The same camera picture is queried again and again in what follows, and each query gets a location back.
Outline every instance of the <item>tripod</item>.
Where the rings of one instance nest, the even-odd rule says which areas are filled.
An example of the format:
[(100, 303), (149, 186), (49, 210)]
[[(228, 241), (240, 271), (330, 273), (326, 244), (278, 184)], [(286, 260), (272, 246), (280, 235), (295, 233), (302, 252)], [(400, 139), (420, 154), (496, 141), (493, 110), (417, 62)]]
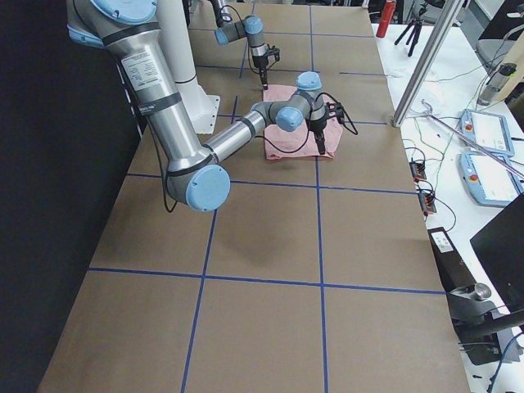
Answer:
[(423, 4), (422, 8), (418, 12), (418, 16), (414, 17), (409, 22), (409, 24), (404, 29), (402, 34), (395, 41), (395, 45), (397, 45), (400, 42), (400, 40), (406, 35), (406, 33), (408, 33), (409, 29), (411, 29), (413, 27), (413, 31), (409, 35), (408, 42), (406, 43), (406, 45), (409, 45), (409, 43), (411, 43), (411, 47), (409, 48), (409, 52), (408, 52), (408, 57), (411, 57), (413, 55), (413, 50), (415, 49), (415, 46), (418, 43), (418, 37), (420, 37), (420, 31), (422, 30), (422, 19), (421, 19), (421, 16), (424, 15), (424, 13), (426, 13), (426, 11), (427, 11), (427, 2), (425, 2)]

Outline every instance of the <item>folded cloth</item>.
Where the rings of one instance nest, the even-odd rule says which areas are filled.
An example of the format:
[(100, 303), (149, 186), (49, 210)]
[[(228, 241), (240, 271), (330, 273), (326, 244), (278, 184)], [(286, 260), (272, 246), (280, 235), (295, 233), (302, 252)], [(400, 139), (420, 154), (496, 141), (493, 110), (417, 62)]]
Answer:
[[(296, 88), (292, 86), (270, 84), (268, 90), (264, 90), (264, 101), (286, 101), (295, 91)], [(324, 137), (326, 138), (326, 154), (323, 155), (324, 157), (334, 158), (335, 150), (341, 140), (342, 130), (343, 128), (338, 124), (337, 119), (329, 119), (327, 121), (327, 126), (324, 129)], [(279, 149), (293, 151), (304, 143), (307, 133), (307, 126), (305, 125), (305, 121), (303, 121), (300, 127), (292, 133), (282, 130), (277, 125), (270, 125), (265, 129), (264, 136)], [(282, 153), (271, 146), (268, 141), (264, 143), (265, 158), (268, 160), (279, 160), (283, 157), (320, 156), (313, 133), (309, 134), (308, 142), (305, 146), (295, 153)]]

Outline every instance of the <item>blue cable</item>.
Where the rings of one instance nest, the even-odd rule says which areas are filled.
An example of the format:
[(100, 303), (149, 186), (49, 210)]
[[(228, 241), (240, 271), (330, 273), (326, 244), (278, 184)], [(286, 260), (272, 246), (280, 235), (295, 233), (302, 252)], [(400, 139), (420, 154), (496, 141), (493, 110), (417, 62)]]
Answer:
[(509, 347), (512, 343), (514, 343), (520, 336), (522, 336), (524, 332), (518, 333), (514, 338), (512, 338), (509, 343), (504, 348), (504, 351), (502, 352), (502, 356), (500, 356), (499, 365), (497, 366), (497, 370), (495, 371), (495, 374), (493, 374), (493, 377), (490, 378), (491, 384), (488, 386), (488, 393), (491, 393), (493, 391), (493, 386), (495, 385), (495, 381), (497, 380), (497, 377), (499, 375), (500, 368), (502, 367), (502, 363), (504, 362), (504, 358), (506, 357), (506, 354), (508, 353)]

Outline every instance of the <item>blue joint cap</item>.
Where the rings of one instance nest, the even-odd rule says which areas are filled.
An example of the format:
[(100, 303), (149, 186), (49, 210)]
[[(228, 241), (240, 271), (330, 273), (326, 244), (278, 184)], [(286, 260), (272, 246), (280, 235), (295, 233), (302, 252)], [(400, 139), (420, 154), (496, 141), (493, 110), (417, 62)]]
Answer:
[(140, 25), (156, 13), (156, 0), (91, 0), (91, 4), (108, 18), (125, 25)]
[(293, 106), (284, 106), (278, 111), (275, 121), (277, 126), (288, 133), (295, 131), (302, 124), (304, 116), (302, 112)]
[(186, 189), (186, 202), (194, 210), (218, 209), (227, 199), (231, 182), (226, 169), (219, 165), (207, 165), (191, 178)]
[(215, 38), (216, 42), (219, 43), (219, 45), (227, 45), (229, 43), (228, 38), (226, 37), (226, 34), (222, 31), (222, 29), (215, 30)]
[(296, 78), (296, 86), (306, 92), (322, 88), (320, 75), (313, 71), (303, 72)]
[(73, 29), (69, 25), (67, 25), (67, 29), (69, 30), (69, 37), (74, 43), (79, 43), (80, 45), (85, 45), (86, 47), (96, 47), (98, 49), (105, 48), (104, 43), (101, 39), (99, 39), (99, 37), (77, 29)]
[(262, 20), (256, 15), (249, 15), (244, 20), (244, 30), (248, 34), (258, 34), (262, 33), (264, 29), (264, 24)]

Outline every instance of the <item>blue device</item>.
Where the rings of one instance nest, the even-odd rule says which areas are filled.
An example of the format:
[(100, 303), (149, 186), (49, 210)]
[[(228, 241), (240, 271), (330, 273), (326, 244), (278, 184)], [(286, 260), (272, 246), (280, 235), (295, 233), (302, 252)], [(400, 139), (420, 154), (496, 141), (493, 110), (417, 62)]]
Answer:
[(508, 123), (504, 116), (466, 109), (462, 113), (460, 124), (462, 134), (487, 151), (510, 157), (515, 155)]
[[(507, 155), (495, 155), (510, 164)], [(524, 192), (521, 182), (514, 174), (510, 174), (501, 164), (478, 151), (463, 153), (459, 165), (469, 193), (481, 206), (505, 207), (518, 194)]]

